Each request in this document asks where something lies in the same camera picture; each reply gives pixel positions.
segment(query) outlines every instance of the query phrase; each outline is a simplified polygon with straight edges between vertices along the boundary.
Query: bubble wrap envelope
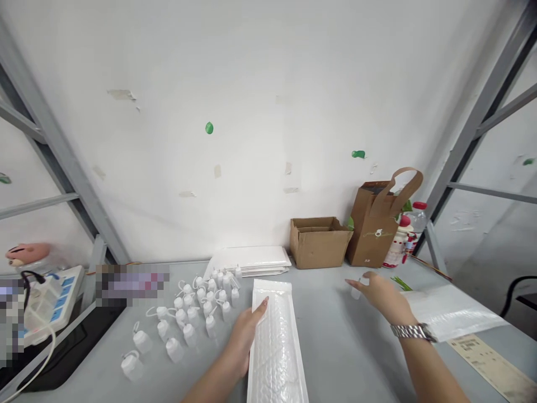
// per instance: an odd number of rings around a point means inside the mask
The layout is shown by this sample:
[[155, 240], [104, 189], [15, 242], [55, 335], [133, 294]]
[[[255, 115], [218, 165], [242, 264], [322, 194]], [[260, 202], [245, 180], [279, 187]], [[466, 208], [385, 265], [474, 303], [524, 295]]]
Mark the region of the bubble wrap envelope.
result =
[[248, 403], [309, 403], [291, 283], [256, 279], [252, 309], [268, 299], [250, 350]]

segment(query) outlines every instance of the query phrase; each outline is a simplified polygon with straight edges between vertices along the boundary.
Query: wristwatch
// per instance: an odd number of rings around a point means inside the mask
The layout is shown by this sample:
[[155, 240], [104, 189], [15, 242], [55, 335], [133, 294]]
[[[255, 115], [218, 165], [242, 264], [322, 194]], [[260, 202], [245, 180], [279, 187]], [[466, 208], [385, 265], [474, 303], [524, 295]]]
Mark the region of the wristwatch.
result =
[[417, 324], [415, 326], [407, 325], [390, 325], [392, 332], [395, 336], [401, 338], [410, 338], [410, 339], [425, 339], [436, 343], [438, 340], [434, 337], [427, 324]]

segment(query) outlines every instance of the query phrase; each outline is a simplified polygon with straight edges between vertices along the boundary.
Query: paper bag handle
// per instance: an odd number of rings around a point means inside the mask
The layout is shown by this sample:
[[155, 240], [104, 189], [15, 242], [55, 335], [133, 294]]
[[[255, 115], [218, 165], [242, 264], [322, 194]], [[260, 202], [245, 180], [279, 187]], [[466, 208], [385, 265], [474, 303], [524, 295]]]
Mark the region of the paper bag handle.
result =
[[395, 186], [395, 177], [407, 171], [416, 171], [416, 174], [410, 180], [410, 182], [407, 183], [403, 190], [401, 190], [401, 193], [399, 193], [399, 195], [396, 197], [395, 201], [392, 204], [392, 208], [390, 209], [390, 217], [395, 217], [395, 215], [401, 211], [407, 200], [410, 199], [410, 196], [412, 196], [414, 192], [420, 188], [421, 182], [423, 182], [423, 174], [419, 172], [416, 168], [405, 167], [396, 170], [392, 175], [390, 183], [375, 198], [375, 201], [371, 206], [371, 211], [369, 212], [370, 217], [380, 217], [382, 205], [384, 204], [384, 199], [388, 195], [388, 192], [391, 190], [391, 188]]

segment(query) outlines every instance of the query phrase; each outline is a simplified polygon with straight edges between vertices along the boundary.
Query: gray table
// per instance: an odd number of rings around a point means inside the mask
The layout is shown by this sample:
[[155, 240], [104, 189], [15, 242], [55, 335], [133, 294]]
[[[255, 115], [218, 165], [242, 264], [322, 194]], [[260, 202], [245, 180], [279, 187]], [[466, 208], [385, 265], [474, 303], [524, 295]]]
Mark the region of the gray table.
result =
[[[218, 338], [210, 340], [198, 332], [198, 346], [189, 349], [184, 359], [173, 364], [157, 335], [156, 317], [144, 316], [153, 305], [173, 306], [173, 294], [179, 280], [192, 281], [205, 271], [207, 262], [169, 265], [170, 288], [161, 301], [143, 301], [127, 308], [105, 336], [90, 352], [69, 380], [49, 392], [25, 393], [17, 402], [63, 403], [72, 401], [114, 403], [179, 402], [207, 370], [223, 349], [231, 325], [217, 317]], [[158, 265], [162, 270], [165, 265]], [[297, 270], [269, 277], [269, 280], [291, 282], [296, 325], [304, 363], [309, 401], [415, 401], [415, 394], [402, 351], [380, 315], [365, 298], [350, 297], [345, 278], [359, 278], [366, 269], [341, 268]], [[445, 284], [446, 281], [414, 261], [394, 270], [377, 270], [381, 275], [401, 277], [414, 289]], [[251, 304], [253, 279], [243, 279], [241, 304]], [[233, 310], [237, 316], [240, 310]], [[153, 339], [154, 348], [143, 356], [145, 376], [131, 383], [123, 375], [121, 355], [132, 349], [132, 328], [140, 328]], [[173, 331], [179, 330], [171, 322]], [[537, 343], [512, 326], [502, 326], [479, 333], [487, 344], [508, 361], [537, 381]], [[447, 344], [437, 349], [450, 370], [473, 402], [505, 402], [472, 367]], [[246, 401], [247, 381], [240, 382], [229, 401]]]

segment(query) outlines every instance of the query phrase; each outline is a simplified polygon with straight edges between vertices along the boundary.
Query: metal shelf frame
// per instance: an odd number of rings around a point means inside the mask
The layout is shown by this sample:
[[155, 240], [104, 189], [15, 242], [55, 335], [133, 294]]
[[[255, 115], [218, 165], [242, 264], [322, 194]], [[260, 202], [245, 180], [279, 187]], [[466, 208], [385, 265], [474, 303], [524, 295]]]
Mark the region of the metal shelf frame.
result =
[[435, 261], [438, 260], [439, 250], [434, 234], [434, 223], [438, 220], [455, 189], [537, 204], [537, 198], [533, 196], [459, 182], [487, 132], [537, 98], [536, 83], [507, 105], [503, 105], [523, 70], [536, 41], [537, 2], [530, 0], [477, 98], [427, 200], [426, 214], [430, 218], [430, 222], [420, 238], [414, 254], [417, 254], [423, 242], [427, 241], [434, 264], [439, 269], [438, 264], [443, 268], [445, 268], [445, 264], [443, 261]]
[[24, 133], [60, 195], [0, 210], [0, 220], [68, 203], [92, 241], [106, 246], [106, 261], [127, 264], [129, 254], [82, 170], [30, 69], [0, 17], [0, 118]]

